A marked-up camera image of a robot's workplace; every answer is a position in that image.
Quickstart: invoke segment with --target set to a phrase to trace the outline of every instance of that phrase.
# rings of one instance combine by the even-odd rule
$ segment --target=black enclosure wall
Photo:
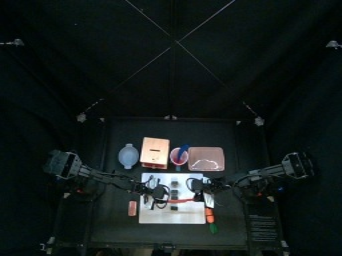
[[[84,145],[85,111],[93,123],[260,116],[271,163],[306,151],[318,167],[281,200],[290,248],[341,255],[341,13],[339,0],[1,1],[0,254],[49,238],[41,164]]]

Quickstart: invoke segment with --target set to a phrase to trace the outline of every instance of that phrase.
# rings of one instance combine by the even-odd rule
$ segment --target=white surface
[[[160,179],[160,184],[170,187],[170,190],[178,190],[178,199],[188,199],[194,197],[194,193],[188,190],[186,181],[188,178],[202,179],[202,173],[143,173],[142,181],[147,181],[150,176]],[[178,187],[171,186],[171,182],[178,181]],[[140,224],[206,224],[204,202],[186,202],[179,204],[167,204],[164,209],[156,206],[151,210],[152,198],[144,204],[140,197],[139,223]],[[171,206],[178,206],[178,211],[171,211]]]

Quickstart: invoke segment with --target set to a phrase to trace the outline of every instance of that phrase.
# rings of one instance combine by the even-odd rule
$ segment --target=green object
[[[208,228],[210,228],[211,234],[216,234],[219,232],[218,226],[215,223],[210,223]]]

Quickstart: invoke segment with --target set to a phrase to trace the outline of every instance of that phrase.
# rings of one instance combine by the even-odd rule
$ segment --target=small box
[[[167,169],[170,140],[144,137],[140,162],[143,167]]]

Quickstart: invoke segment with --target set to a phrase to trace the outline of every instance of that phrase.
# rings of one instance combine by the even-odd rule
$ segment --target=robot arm
[[[155,200],[163,201],[164,195],[168,194],[166,186],[159,184],[155,188],[147,186],[147,182],[138,182],[126,175],[116,175],[106,172],[100,172],[81,163],[81,160],[73,152],[63,152],[60,150],[52,150],[49,152],[49,158],[43,166],[45,173],[57,176],[63,180],[71,180],[73,178],[87,178],[102,182],[104,184],[114,185],[116,188],[126,190],[128,193],[140,195],[151,195]],[[124,187],[119,186],[116,181],[123,181]]]

